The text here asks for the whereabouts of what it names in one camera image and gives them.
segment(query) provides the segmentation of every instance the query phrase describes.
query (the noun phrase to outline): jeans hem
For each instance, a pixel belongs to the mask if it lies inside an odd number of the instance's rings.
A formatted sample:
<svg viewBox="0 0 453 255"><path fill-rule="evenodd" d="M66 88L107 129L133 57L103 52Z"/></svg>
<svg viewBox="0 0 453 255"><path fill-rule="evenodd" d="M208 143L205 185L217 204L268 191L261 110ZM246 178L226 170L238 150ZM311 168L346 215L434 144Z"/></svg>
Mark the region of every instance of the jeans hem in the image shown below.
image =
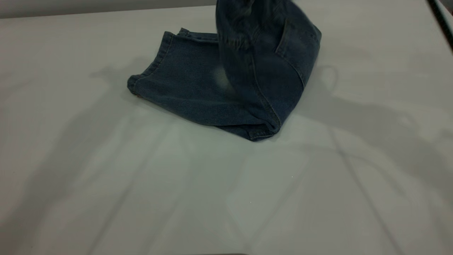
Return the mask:
<svg viewBox="0 0 453 255"><path fill-rule="evenodd" d="M275 135L275 133L270 132L270 131L258 132L258 133L254 133L254 134L251 134L251 133L252 132L249 132L249 137L250 137L250 141L252 141L252 142L258 142L258 141L261 141L263 139L266 139L266 138L269 138L269 137L272 137Z"/></svg>
<svg viewBox="0 0 453 255"><path fill-rule="evenodd" d="M135 85L138 83L138 81L152 75L161 65L164 58L167 56L168 51L170 50L171 44L173 42L173 36L174 36L173 33L165 32L162 38L162 42L160 43L157 56L154 59L154 61L142 74L132 75L127 80L127 88L130 90L132 94L137 95L137 93L135 92Z"/></svg>

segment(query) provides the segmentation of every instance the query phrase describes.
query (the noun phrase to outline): stitched hem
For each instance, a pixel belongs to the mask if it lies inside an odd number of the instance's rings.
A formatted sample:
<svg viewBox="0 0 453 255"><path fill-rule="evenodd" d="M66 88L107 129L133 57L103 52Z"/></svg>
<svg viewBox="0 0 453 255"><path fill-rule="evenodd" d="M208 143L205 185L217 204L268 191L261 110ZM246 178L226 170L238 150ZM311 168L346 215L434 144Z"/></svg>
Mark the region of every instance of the stitched hem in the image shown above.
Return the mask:
<svg viewBox="0 0 453 255"><path fill-rule="evenodd" d="M217 39L217 34L214 33L195 33L195 32L190 32L189 30L185 28L181 28L179 33L177 34L178 36L184 36L184 37L189 37L193 38L196 40L200 41L209 41L209 42L218 42Z"/></svg>
<svg viewBox="0 0 453 255"><path fill-rule="evenodd" d="M256 132L256 133L249 132L250 141L253 141L253 142L257 142L257 141L263 140L264 138L272 137L274 135L275 135L275 133L273 133L271 131L262 131L262 132Z"/></svg>
<svg viewBox="0 0 453 255"><path fill-rule="evenodd" d="M173 42L173 37L174 37L173 33L165 32L164 36L162 38L162 42L160 43L160 47L157 52L157 56L154 59L154 61L149 65L149 67L142 74L132 75L127 80L127 88L130 90L130 92L132 94L137 95L137 93L135 92L135 85L137 84L137 82L139 80L152 75L158 69L158 67L164 60L164 58L167 56L167 53Z"/></svg>

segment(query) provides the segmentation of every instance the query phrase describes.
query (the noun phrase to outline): blue jeans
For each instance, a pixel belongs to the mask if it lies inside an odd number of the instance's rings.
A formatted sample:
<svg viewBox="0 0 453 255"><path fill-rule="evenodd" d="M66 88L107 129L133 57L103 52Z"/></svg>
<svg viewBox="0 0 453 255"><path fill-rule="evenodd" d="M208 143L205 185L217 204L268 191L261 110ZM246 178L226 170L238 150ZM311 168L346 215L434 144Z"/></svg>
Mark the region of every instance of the blue jeans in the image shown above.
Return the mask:
<svg viewBox="0 0 453 255"><path fill-rule="evenodd" d="M165 32L129 90L183 118L251 141L275 135L294 109L321 32L289 0L218 0L217 34Z"/></svg>

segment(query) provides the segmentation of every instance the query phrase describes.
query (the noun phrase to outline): back pocket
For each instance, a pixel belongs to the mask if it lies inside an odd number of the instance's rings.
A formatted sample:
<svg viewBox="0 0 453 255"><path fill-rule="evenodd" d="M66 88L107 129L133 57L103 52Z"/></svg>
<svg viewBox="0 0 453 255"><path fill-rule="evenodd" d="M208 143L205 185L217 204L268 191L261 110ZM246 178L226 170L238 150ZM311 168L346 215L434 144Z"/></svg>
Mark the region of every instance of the back pocket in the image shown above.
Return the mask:
<svg viewBox="0 0 453 255"><path fill-rule="evenodd" d="M296 26L287 19L275 50L298 73L304 88L318 57L320 39L321 33L313 24Z"/></svg>

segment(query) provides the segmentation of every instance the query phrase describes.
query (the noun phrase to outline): white table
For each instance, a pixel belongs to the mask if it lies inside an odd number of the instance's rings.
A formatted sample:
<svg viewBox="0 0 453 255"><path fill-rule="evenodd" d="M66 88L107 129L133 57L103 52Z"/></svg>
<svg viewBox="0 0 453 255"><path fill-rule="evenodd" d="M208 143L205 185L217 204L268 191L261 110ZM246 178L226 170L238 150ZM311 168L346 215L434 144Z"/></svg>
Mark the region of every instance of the white table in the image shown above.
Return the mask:
<svg viewBox="0 0 453 255"><path fill-rule="evenodd" d="M259 143L126 88L214 6L0 20L0 253L453 254L453 56L427 5L298 4L320 55Z"/></svg>

